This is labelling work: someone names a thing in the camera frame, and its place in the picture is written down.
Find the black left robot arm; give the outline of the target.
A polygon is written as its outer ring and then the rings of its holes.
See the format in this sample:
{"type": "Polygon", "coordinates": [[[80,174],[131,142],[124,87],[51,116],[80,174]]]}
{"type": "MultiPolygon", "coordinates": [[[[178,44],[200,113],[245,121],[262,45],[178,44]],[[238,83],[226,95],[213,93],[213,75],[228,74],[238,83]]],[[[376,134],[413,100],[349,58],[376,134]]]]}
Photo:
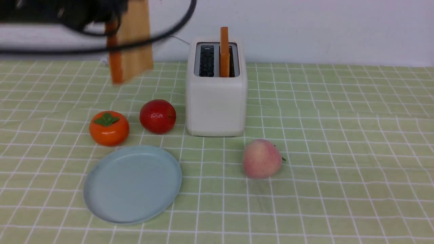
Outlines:
{"type": "Polygon", "coordinates": [[[122,14],[128,10],[127,0],[2,0],[1,20],[25,9],[65,28],[88,37],[114,36],[121,26],[122,14]],[[85,31],[91,23],[115,22],[113,30],[104,33],[85,31]]]}

